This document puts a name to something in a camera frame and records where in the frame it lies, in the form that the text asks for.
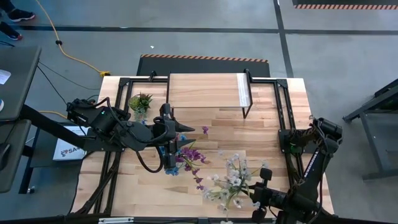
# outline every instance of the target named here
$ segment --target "person's leg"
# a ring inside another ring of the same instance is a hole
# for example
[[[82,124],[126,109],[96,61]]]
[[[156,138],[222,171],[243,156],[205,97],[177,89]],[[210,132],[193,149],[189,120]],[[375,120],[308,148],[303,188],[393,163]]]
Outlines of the person's leg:
[[[10,27],[5,22],[0,22],[0,32],[3,32],[12,40],[21,40],[22,39],[22,35],[20,35],[17,31],[15,31],[12,27]]]
[[[11,0],[0,0],[0,9],[10,13],[15,10],[15,6],[11,3]]]
[[[0,8],[4,10],[12,22],[33,19],[35,14],[15,8],[11,0],[0,0]]]

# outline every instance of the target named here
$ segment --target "black mat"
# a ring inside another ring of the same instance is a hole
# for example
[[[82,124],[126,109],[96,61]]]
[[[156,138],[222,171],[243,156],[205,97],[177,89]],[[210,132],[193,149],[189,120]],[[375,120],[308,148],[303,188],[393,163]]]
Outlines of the black mat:
[[[183,55],[141,55],[137,75],[149,75],[151,71],[156,71],[159,76],[167,76],[170,72],[239,73],[245,68],[253,77],[270,77],[265,59]]]

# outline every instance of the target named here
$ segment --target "green plant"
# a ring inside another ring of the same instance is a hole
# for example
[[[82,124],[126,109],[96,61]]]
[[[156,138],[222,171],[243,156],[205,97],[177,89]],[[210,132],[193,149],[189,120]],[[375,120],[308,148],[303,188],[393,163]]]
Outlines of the green plant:
[[[146,111],[150,108],[149,103],[152,101],[152,95],[140,93],[133,96],[129,100],[129,106],[134,111],[136,121],[146,118]]]

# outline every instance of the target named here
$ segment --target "flower bouquet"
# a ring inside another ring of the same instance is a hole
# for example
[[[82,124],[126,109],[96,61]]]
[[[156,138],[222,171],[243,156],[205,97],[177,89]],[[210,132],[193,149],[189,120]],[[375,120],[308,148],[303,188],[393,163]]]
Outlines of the flower bouquet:
[[[211,201],[219,201],[220,204],[218,208],[227,215],[227,222],[221,223],[232,223],[228,221],[228,211],[233,204],[236,208],[242,208],[244,206],[243,200],[240,195],[243,195],[243,190],[249,192],[249,184],[252,176],[255,172],[259,171],[261,168],[267,167],[266,162],[262,162],[262,166],[253,172],[248,169],[248,162],[246,159],[241,159],[239,154],[235,154],[232,158],[226,161],[227,175],[223,179],[215,174],[211,177],[207,177],[212,180],[214,186],[218,187],[218,190],[204,188],[203,197]],[[260,203],[251,203],[250,206],[258,209]]]

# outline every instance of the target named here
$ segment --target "wooden table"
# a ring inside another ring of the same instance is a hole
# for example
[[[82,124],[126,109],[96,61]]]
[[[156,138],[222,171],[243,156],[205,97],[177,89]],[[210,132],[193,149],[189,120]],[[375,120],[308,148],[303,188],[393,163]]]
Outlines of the wooden table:
[[[112,104],[115,102],[120,77],[104,77],[99,100],[108,96]],[[298,129],[308,128],[311,115],[304,81],[301,78],[288,78],[289,93],[294,112],[295,124]],[[198,175],[204,178],[206,186],[211,186],[206,177],[218,174],[226,175],[225,162],[234,153],[248,160],[251,170],[261,166],[266,160],[273,171],[268,186],[272,189],[287,191],[289,182],[285,159],[279,149],[277,131],[279,129],[278,114],[274,89],[268,84],[252,84],[253,106],[246,119],[242,118],[240,108],[186,108],[175,111],[175,117],[182,124],[196,128],[195,132],[187,133],[188,138],[197,139],[194,148],[200,150],[210,161],[202,166]],[[138,93],[152,94],[153,102],[148,110],[148,118],[159,115],[160,106],[165,103],[165,83],[135,83],[132,95]],[[280,90],[283,107],[285,100]],[[208,126],[208,134],[203,134],[202,126]],[[145,162],[151,169],[159,165],[159,157],[154,149],[141,152]],[[103,152],[95,152],[83,161],[76,192],[73,210],[78,210],[98,186]],[[307,166],[311,155],[303,155],[303,163]],[[260,181],[256,174],[253,182]],[[333,213],[326,177],[323,177],[323,207]],[[217,210],[218,203],[203,199],[196,189],[192,174],[180,172],[178,176],[165,175],[164,171],[151,174],[140,165],[136,154],[126,150],[122,154],[112,216],[135,217],[225,217]],[[246,205],[241,209],[231,206],[229,217],[251,217],[253,208]]]

